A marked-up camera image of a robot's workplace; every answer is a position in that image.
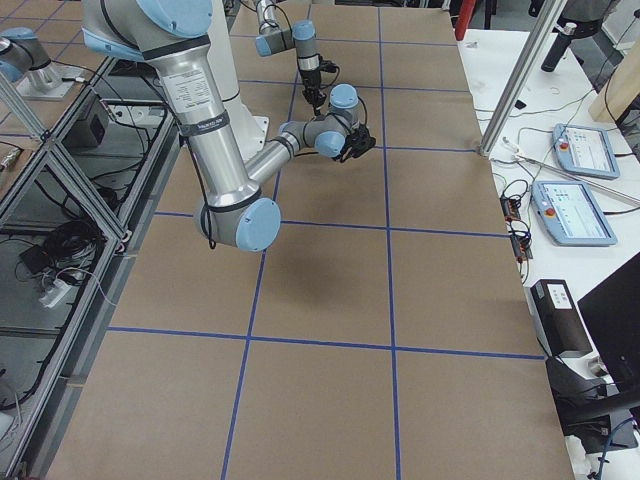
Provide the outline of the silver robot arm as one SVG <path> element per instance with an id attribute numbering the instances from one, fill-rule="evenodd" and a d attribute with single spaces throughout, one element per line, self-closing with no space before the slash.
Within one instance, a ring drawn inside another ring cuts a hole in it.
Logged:
<path id="1" fill-rule="evenodd" d="M 259 34 L 255 38 L 255 47 L 261 57 L 268 57 L 294 49 L 299 76 L 303 84 L 303 96 L 319 115 L 326 101 L 322 87 L 322 72 L 327 62 L 320 54 L 316 42 L 316 30 L 311 20 L 301 20 L 291 24 L 283 13 L 286 25 L 282 26 L 277 18 L 278 5 L 275 1 L 254 1 L 258 20 Z"/>
<path id="2" fill-rule="evenodd" d="M 356 89 L 339 84 L 323 92 L 326 63 L 310 20 L 283 31 L 281 47 L 296 51 L 307 102 L 314 108 L 326 105 L 328 111 L 307 122 L 283 124 L 278 136 L 244 160 L 208 59 L 212 2 L 85 1 L 82 7 L 89 49 L 156 70 L 200 183 L 202 200 L 195 221 L 212 246 L 255 252 L 274 242 L 281 211 L 261 187 L 300 150 L 313 148 L 343 163 L 375 145 Z"/>

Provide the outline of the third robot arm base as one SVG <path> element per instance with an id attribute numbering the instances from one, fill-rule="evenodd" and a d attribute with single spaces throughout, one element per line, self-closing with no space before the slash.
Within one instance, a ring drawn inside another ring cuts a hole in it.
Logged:
<path id="1" fill-rule="evenodd" d="M 1 73 L 29 100 L 60 101 L 71 89 L 35 32 L 27 27 L 1 32 Z"/>

